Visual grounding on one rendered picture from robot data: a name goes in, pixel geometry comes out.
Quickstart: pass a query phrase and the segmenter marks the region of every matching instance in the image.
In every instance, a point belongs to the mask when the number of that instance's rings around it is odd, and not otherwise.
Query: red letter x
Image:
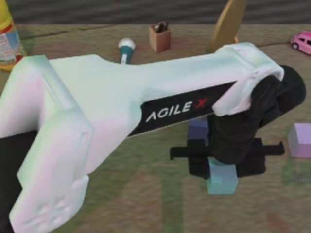
[[[206,100],[207,100],[207,98],[199,99],[199,103],[198,103],[198,104],[195,104],[194,107],[195,107],[195,108],[204,107],[204,104],[205,104]]]

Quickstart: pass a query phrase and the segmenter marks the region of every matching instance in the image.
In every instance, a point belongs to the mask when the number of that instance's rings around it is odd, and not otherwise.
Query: car wheel
[[[294,50],[297,50],[297,49],[299,49],[299,45],[298,45],[297,43],[293,43],[293,44],[292,44],[292,48],[293,48]]]

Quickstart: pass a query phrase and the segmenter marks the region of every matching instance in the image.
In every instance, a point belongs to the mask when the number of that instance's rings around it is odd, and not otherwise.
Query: wooden tabletop
[[[118,42],[132,38],[132,63],[204,54],[211,25],[172,25],[172,48],[155,54],[148,25],[19,25],[30,55],[49,59],[98,54],[119,61]],[[289,38],[305,25],[242,25],[239,41],[252,42],[279,64],[295,68],[311,88],[311,56],[293,50]],[[9,74],[0,72],[0,89]],[[284,140],[294,122],[311,121],[311,100],[258,132],[265,143]],[[203,180],[188,174],[186,160],[169,160],[169,149],[184,145],[186,124],[125,140],[90,175],[81,211],[56,233],[295,233],[311,229],[311,159],[288,153],[267,159],[267,171],[242,178],[235,195],[211,196]],[[293,178],[296,166],[305,173]]]

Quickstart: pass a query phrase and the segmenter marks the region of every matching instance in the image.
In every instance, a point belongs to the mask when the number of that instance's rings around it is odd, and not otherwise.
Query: agile-x logo
[[[159,111],[153,111],[150,116],[146,119],[146,123],[151,120],[157,120],[161,118],[166,118],[169,116],[178,115],[180,113],[185,113],[190,111],[191,107],[202,108],[204,107],[207,98],[199,99],[198,103],[193,103],[193,101],[186,102],[182,107],[179,104],[173,105],[171,107],[162,108]]]

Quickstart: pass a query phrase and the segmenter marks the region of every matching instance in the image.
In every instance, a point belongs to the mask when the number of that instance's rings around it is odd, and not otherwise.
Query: pink toy car
[[[290,44],[295,50],[311,55],[311,32],[303,31],[290,39]]]

